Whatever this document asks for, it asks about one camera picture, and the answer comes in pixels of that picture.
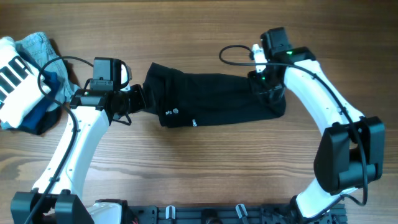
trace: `wood grain surface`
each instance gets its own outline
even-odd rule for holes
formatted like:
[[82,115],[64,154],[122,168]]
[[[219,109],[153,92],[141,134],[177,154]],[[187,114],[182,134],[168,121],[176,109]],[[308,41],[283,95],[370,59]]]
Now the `wood grain surface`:
[[[15,40],[44,31],[62,55],[124,60],[133,83],[152,62],[188,73],[246,76],[252,68],[218,60],[221,48],[259,43],[284,26],[291,43],[307,46],[340,93],[386,125],[384,173],[369,185],[369,203],[346,201],[350,223],[398,220],[398,15],[390,1],[167,1],[2,4],[0,36]],[[227,55],[245,61],[242,51]],[[91,68],[73,64],[80,86]],[[130,205],[285,203],[313,179],[320,133],[289,91],[279,118],[243,124],[163,128],[156,116],[113,123],[87,174],[83,203],[124,198]],[[10,201],[28,191],[47,166],[66,124],[42,136],[0,132],[0,223],[12,223]],[[359,190],[355,196],[361,197]]]

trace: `black cable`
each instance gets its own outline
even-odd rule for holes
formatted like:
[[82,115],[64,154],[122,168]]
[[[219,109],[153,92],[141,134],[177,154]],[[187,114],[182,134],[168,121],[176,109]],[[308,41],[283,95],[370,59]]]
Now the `black cable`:
[[126,114],[124,116],[126,117],[128,122],[120,121],[120,120],[116,120],[116,119],[112,119],[112,121],[130,126],[132,124],[132,122],[131,122],[131,118],[129,117],[129,113],[126,111]]
[[83,87],[84,90],[87,89],[88,84],[90,84],[90,81],[92,81],[93,78],[89,78],[86,80],[85,86]]
[[223,59],[222,54],[226,49],[230,49],[233,48],[235,45],[230,45],[227,47],[224,47],[223,49],[221,49],[220,53],[218,54],[219,59],[228,64],[228,65],[237,65],[237,66],[256,66],[256,65],[275,65],[275,66],[284,66],[284,67],[290,67],[290,68],[296,68],[298,70],[301,70],[307,74],[309,74],[311,77],[313,77],[314,79],[318,80],[318,82],[320,82],[325,88],[326,90],[328,90],[329,94],[333,97],[333,99],[336,101],[337,105],[340,107],[341,112],[344,114],[344,116],[346,117],[346,119],[348,120],[348,125],[350,130],[352,130],[353,134],[354,134],[354,138],[356,140],[356,142],[358,143],[358,147],[359,147],[359,151],[360,151],[360,155],[361,155],[361,163],[362,163],[362,175],[363,175],[363,199],[362,202],[360,202],[358,199],[354,198],[351,195],[348,194],[343,194],[340,195],[340,199],[337,201],[339,202],[341,199],[344,198],[349,198],[351,199],[354,203],[356,203],[357,205],[360,206],[365,206],[367,201],[368,201],[368,170],[366,169],[366,156],[365,156],[365,150],[363,148],[363,144],[362,144],[362,140],[359,137],[359,133],[358,130],[355,128],[353,120],[351,119],[351,117],[348,115],[348,112],[346,110],[346,108],[343,106],[343,104],[340,102],[340,100],[337,98],[337,96],[335,95],[335,93],[331,90],[331,88],[321,79],[319,78],[319,76],[311,71],[309,71],[306,68],[297,66],[297,65],[291,65],[291,64],[287,64],[287,63],[239,63],[239,62],[230,62],[227,61],[225,59]]
[[44,97],[46,97],[48,100],[50,100],[53,103],[58,104],[59,106],[61,106],[71,117],[72,122],[73,122],[73,129],[72,129],[72,137],[70,139],[69,145],[67,147],[67,150],[65,151],[65,154],[63,155],[60,164],[57,167],[57,170],[54,172],[53,177],[50,179],[50,183],[48,184],[47,188],[44,190],[44,192],[42,193],[42,195],[40,196],[39,200],[37,201],[37,203],[35,204],[35,206],[33,207],[32,211],[29,213],[29,216],[26,218],[25,224],[29,224],[30,221],[32,220],[33,216],[37,213],[37,211],[40,209],[40,206],[43,204],[43,201],[45,199],[45,196],[50,192],[51,188],[53,187],[54,183],[56,183],[58,181],[58,176],[62,170],[63,165],[65,164],[66,160],[68,159],[69,153],[73,147],[73,143],[75,142],[76,139],[76,134],[78,132],[78,123],[77,123],[77,119],[75,117],[75,115],[72,113],[72,111],[65,106],[64,104],[62,104],[61,102],[57,101],[55,98],[52,98],[50,95],[48,95],[46,92],[43,91],[42,89],[42,85],[41,85],[41,76],[44,73],[45,68],[50,65],[52,62],[56,61],[56,60],[63,60],[63,59],[75,59],[75,60],[79,60],[81,62],[86,63],[87,65],[94,67],[94,65],[92,63],[87,62],[86,60],[83,60],[81,58],[78,57],[73,57],[73,56],[64,56],[64,57],[57,57],[54,59],[49,60],[46,64],[43,65],[42,69],[40,69],[39,71],[39,75],[37,76],[37,86],[40,90],[40,92],[44,95]]

